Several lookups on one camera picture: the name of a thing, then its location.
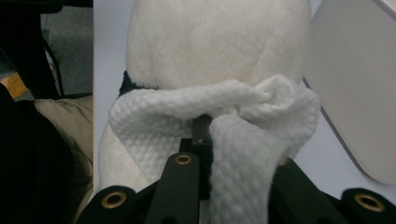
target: beige fabric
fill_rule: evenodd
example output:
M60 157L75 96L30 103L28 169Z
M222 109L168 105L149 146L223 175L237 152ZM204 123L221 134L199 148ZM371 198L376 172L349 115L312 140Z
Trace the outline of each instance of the beige fabric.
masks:
M76 223L92 194L92 97L37 100L35 108L71 148L75 171L65 223Z

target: orange object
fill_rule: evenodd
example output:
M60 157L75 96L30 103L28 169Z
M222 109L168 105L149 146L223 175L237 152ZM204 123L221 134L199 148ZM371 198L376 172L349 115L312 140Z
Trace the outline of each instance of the orange object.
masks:
M13 99L21 96L26 91L28 91L18 73L13 73L11 76L5 77L0 80L0 82L6 86L9 94L11 94Z

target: gray surface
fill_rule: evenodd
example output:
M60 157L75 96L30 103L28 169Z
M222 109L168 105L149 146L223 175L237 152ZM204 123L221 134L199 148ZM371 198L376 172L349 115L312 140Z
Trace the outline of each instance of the gray surface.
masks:
M61 68L64 94L92 92L93 9L64 7L59 13L42 15L41 24ZM10 73L4 62L0 65L0 77ZM33 96L28 91L16 100L33 100Z

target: black chair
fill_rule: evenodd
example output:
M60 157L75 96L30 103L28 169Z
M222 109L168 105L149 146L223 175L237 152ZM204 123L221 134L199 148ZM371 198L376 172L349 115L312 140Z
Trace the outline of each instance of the black chair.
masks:
M0 0L0 50L36 99L59 96L45 52L49 46L41 34L40 14L57 13L63 6L92 5L92 0Z

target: brass insert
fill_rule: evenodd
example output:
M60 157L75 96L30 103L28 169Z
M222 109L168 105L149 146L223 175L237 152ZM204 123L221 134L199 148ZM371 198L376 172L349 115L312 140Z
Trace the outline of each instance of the brass insert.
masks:
M103 199L102 199L102 206L104 208L116 208L126 201L126 194L122 191L114 191L109 194L107 194Z
M180 155L175 157L175 162L179 165L187 165L192 161L192 158L188 155Z
M374 212L383 212L385 210L384 204L382 204L377 198L368 194L355 195L355 201L365 209Z

